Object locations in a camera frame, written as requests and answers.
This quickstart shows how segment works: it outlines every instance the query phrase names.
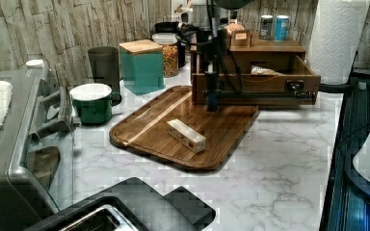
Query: wooden box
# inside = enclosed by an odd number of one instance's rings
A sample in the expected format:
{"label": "wooden box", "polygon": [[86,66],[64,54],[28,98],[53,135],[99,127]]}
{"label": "wooden box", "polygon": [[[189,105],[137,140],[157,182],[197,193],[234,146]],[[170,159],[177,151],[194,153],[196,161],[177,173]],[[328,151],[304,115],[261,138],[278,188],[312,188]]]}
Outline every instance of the wooden box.
{"label": "wooden box", "polygon": [[[230,50],[242,70],[243,92],[255,97],[226,97],[218,100],[226,105],[296,106],[315,104],[321,77],[304,63],[305,50],[294,40],[259,40],[258,34],[251,36],[250,47],[231,47]],[[225,65],[236,89],[240,89],[235,65],[229,55],[224,55]],[[191,48],[191,73],[193,103],[205,104],[203,92],[206,90],[208,60],[203,54]],[[269,68],[281,75],[251,75],[253,65]],[[218,88],[233,92],[221,73]]]}
{"label": "wooden box", "polygon": [[227,34],[227,47],[251,47],[251,31],[239,30]]}

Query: glass jar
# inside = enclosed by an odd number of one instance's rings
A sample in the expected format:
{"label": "glass jar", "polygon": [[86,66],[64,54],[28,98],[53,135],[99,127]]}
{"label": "glass jar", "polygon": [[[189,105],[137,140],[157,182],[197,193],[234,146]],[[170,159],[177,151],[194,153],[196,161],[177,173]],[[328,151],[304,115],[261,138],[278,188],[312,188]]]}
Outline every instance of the glass jar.
{"label": "glass jar", "polygon": [[164,77],[178,74],[178,41],[174,33],[159,33],[152,36],[152,40],[162,45],[164,60]]}

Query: wooden block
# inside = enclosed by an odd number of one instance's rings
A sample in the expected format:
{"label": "wooden block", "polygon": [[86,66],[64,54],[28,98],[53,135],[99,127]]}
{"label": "wooden block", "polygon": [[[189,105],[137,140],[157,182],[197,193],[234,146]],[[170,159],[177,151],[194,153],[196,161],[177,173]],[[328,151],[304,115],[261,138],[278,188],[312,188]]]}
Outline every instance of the wooden block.
{"label": "wooden block", "polygon": [[230,37],[230,48],[232,47],[250,47],[251,46],[251,31],[240,30],[232,31]]}

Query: black canister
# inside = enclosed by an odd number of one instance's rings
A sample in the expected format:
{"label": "black canister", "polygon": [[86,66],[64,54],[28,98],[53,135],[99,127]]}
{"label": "black canister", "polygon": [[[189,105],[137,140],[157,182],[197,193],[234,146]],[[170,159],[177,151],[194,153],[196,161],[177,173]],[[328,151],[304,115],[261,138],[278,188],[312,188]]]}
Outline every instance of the black canister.
{"label": "black canister", "polygon": [[120,102],[119,50],[113,46],[100,46],[90,49],[88,54],[94,82],[109,86],[114,93],[113,100]]}
{"label": "black canister", "polygon": [[[155,33],[178,33],[179,22],[159,22],[155,24]],[[178,67],[185,65],[185,44],[178,43]]]}

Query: marble countertop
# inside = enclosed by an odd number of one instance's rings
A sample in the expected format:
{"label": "marble countertop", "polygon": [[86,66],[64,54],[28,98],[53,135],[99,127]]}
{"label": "marble countertop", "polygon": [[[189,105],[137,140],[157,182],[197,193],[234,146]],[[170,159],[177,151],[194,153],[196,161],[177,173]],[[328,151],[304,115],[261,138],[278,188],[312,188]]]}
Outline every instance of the marble countertop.
{"label": "marble countertop", "polygon": [[[189,65],[165,79],[166,88],[190,85]],[[74,201],[138,177],[165,195],[179,186],[217,212],[204,230],[318,230],[342,95],[320,92],[313,106],[260,110],[223,166],[194,173],[112,146],[109,131],[159,90],[134,95],[121,82],[123,101],[102,126],[76,129]]]}

